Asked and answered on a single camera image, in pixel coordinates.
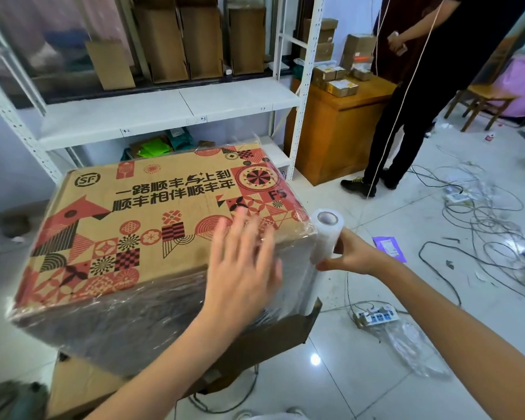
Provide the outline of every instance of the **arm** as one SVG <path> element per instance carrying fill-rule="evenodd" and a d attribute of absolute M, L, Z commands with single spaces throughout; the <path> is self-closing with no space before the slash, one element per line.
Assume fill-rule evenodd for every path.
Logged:
<path fill-rule="evenodd" d="M 320 270 L 370 274 L 383 282 L 424 330 L 449 367 L 493 419 L 525 419 L 525 356 L 430 287 L 409 268 L 344 228 L 341 258 Z"/>
<path fill-rule="evenodd" d="M 260 314 L 281 284 L 281 263 L 273 258 L 272 227 L 265 232 L 258 256 L 253 256 L 259 219 L 249 219 L 244 227 L 246 220 L 246 209 L 240 208 L 228 236 L 224 220 L 214 231 L 200 314 L 169 348 L 88 420 L 162 420 Z"/>
<path fill-rule="evenodd" d="M 451 16 L 459 4 L 461 2 L 457 0 L 442 0 L 437 9 L 428 13 L 414 26 L 408 28 L 399 36 L 389 39 L 389 46 L 392 51 L 397 52 L 405 42 L 427 35 L 432 29 L 432 25 L 434 29 L 440 26 Z"/>

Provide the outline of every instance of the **wooden desk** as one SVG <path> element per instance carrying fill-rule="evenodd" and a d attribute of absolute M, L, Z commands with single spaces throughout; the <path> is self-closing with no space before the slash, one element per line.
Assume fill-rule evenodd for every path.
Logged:
<path fill-rule="evenodd" d="M 365 169 L 375 126 L 395 85 L 382 78 L 351 79 L 359 85 L 355 96 L 335 97 L 313 84 L 303 119 L 295 167 L 313 185 Z M 296 91 L 300 80 L 292 79 Z M 284 152 L 290 154 L 295 122 L 292 110 L 286 122 Z"/>

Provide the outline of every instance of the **black pants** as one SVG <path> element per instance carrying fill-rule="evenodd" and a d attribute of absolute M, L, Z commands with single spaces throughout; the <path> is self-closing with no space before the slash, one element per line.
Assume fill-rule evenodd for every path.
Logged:
<path fill-rule="evenodd" d="M 404 137 L 399 153 L 393 159 L 387 176 L 389 183 L 394 184 L 401 180 L 416 158 L 427 129 L 432 125 L 432 121 L 441 109 L 455 96 L 457 88 L 455 85 L 413 83 L 399 114 L 405 91 L 406 87 L 402 85 L 395 89 L 375 127 L 364 183 L 377 184 L 379 173 L 385 166 L 395 134 L 402 126 Z"/>

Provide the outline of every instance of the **hand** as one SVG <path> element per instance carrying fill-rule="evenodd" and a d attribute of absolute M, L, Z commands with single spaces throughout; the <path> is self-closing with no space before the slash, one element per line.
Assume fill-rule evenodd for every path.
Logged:
<path fill-rule="evenodd" d="M 248 218 L 247 209 L 239 207 L 227 236 L 226 228 L 227 221 L 222 218 L 214 230 L 201 315 L 222 325 L 234 338 L 262 312 L 280 287 L 282 264 L 274 260 L 272 227 L 265 230 L 255 255 L 258 216 Z"/>
<path fill-rule="evenodd" d="M 388 38 L 389 41 L 389 48 L 393 53 L 397 53 L 405 43 L 404 38 L 402 38 L 400 35 L 393 36 L 391 38 Z"/>
<path fill-rule="evenodd" d="M 340 232 L 334 252 L 342 256 L 319 262 L 316 266 L 317 270 L 343 270 L 377 276 L 383 265 L 392 262 L 390 256 L 370 246 L 346 227 Z"/>

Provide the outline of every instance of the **roll of plastic wrap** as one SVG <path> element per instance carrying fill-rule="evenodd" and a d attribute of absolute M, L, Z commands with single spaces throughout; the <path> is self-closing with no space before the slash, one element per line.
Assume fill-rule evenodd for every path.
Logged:
<path fill-rule="evenodd" d="M 311 222 L 317 229 L 317 244 L 311 253 L 312 265 L 330 258 L 344 226 L 344 218 L 334 209 L 318 209 L 311 214 Z"/>

